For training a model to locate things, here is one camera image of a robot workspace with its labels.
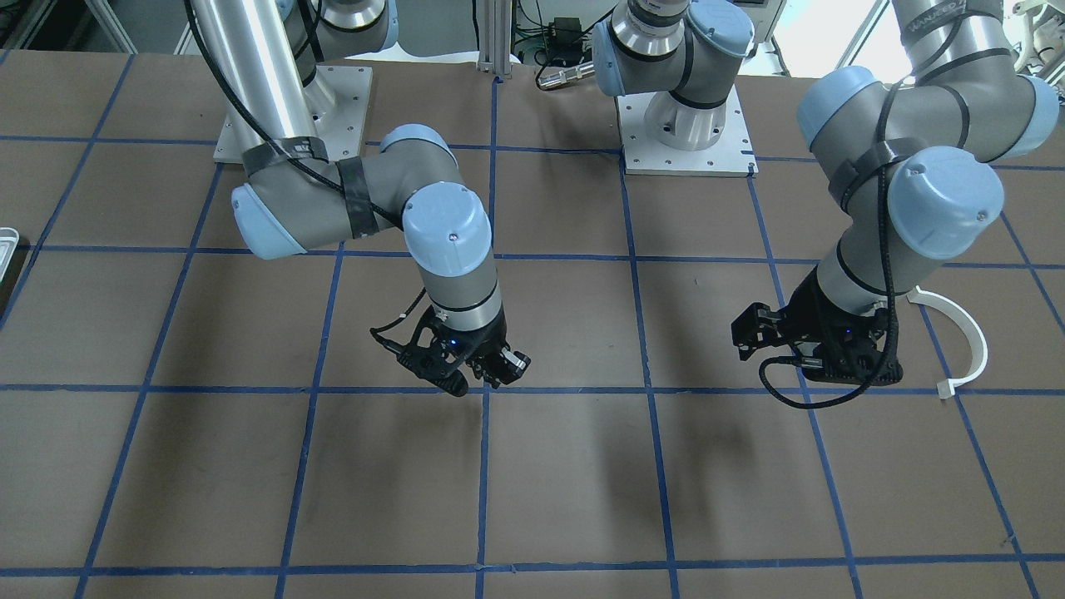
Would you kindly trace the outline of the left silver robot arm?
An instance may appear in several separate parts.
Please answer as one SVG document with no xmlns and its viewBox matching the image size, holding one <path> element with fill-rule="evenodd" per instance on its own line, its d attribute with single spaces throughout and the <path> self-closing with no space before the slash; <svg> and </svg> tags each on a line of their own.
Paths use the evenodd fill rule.
<svg viewBox="0 0 1065 599">
<path fill-rule="evenodd" d="M 731 323 L 747 360 L 799 365 L 806 378 L 894 384 L 895 300 L 954 260 L 996 220 L 1004 190 L 993 161 L 1039 148 L 1058 95 L 1016 72 L 1000 1 L 895 1 L 913 85 L 863 66 L 815 82 L 796 110 L 802 136 L 851 220 L 833 250 L 779 311 L 755 303 Z"/>
</svg>

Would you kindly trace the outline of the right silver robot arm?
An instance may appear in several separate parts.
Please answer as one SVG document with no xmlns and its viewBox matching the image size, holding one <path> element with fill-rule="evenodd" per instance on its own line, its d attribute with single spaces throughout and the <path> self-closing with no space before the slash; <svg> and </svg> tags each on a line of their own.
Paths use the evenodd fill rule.
<svg viewBox="0 0 1065 599">
<path fill-rule="evenodd" d="M 225 98 L 251 131 L 248 181 L 232 193 L 253 255 L 288 255 L 399 228 L 429 307 L 406 344 L 371 329 L 419 379 L 463 396 L 466 365 L 492 387 L 520 379 L 530 358 L 511 349 L 484 203 L 464 185 L 430 126 L 397 126 L 368 158 L 332 160 L 307 107 L 274 1 L 186 1 L 191 35 Z"/>
</svg>

